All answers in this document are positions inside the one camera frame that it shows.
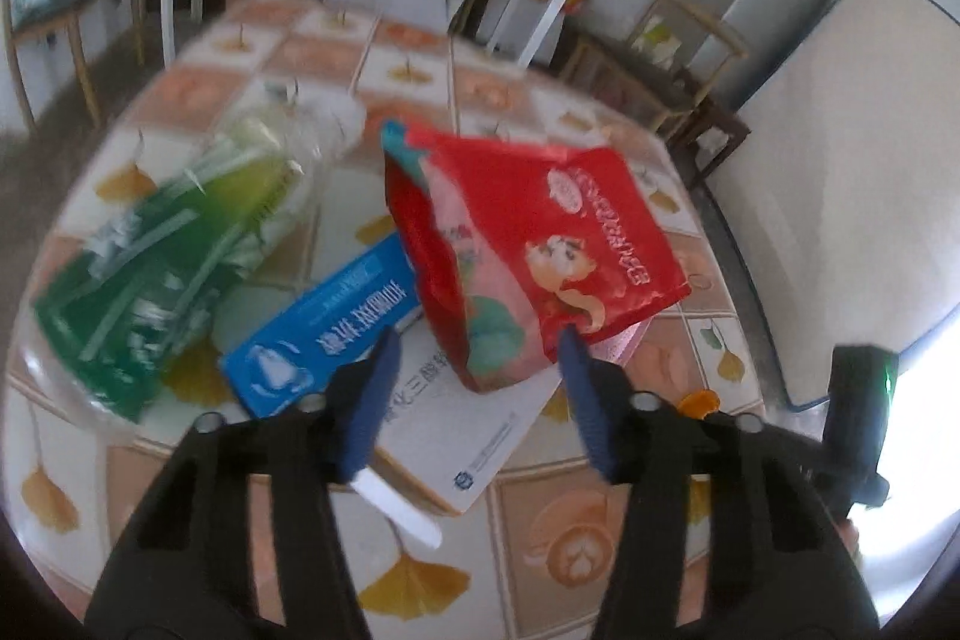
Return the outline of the patterned tablecloth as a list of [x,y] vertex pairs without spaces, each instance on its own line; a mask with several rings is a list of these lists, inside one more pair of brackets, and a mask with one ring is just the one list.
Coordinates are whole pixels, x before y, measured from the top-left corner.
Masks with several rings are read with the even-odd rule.
[[658,136],[478,47],[317,0],[244,0],[140,91],[29,275],[5,513],[107,612],[132,516],[211,414],[277,424],[382,330],[366,479],[325,499],[377,638],[584,638],[628,492],[578,431],[579,336],[697,419],[760,408],[713,248]]

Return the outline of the white mattress blue trim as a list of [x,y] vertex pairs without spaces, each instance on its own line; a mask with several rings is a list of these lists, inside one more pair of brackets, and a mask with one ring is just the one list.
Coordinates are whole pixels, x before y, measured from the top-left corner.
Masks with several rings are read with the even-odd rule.
[[838,344],[905,353],[958,308],[958,23],[932,0],[838,0],[740,111],[711,191],[789,404]]

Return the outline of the green plastic bottle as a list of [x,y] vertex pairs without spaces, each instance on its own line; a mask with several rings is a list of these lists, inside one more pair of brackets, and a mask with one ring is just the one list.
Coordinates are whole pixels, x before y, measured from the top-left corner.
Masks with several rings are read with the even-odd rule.
[[37,294],[25,347],[37,385],[83,424],[140,424],[221,301],[319,202],[364,117],[342,92],[229,113],[202,151],[96,230]]

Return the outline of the white flat box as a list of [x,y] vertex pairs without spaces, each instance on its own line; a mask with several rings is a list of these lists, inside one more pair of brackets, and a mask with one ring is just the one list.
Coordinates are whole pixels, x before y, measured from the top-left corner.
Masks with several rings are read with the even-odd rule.
[[500,473],[560,385],[550,369],[498,392],[473,393],[423,319],[400,335],[400,369],[370,464],[352,487],[428,548],[439,515],[466,513]]

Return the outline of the red snack bag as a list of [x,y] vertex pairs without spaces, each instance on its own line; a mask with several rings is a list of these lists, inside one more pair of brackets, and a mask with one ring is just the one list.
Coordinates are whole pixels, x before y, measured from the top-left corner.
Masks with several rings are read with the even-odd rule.
[[511,143],[387,120],[386,202],[436,341],[473,393],[555,364],[565,328],[597,344],[690,294],[610,148]]

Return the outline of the blue white carton box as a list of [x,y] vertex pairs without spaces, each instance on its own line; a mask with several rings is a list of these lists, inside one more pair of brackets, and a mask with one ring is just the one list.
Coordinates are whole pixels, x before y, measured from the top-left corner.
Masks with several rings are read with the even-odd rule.
[[324,392],[382,330],[404,330],[420,312],[415,273],[391,234],[254,331],[221,359],[221,370],[249,416],[270,417]]

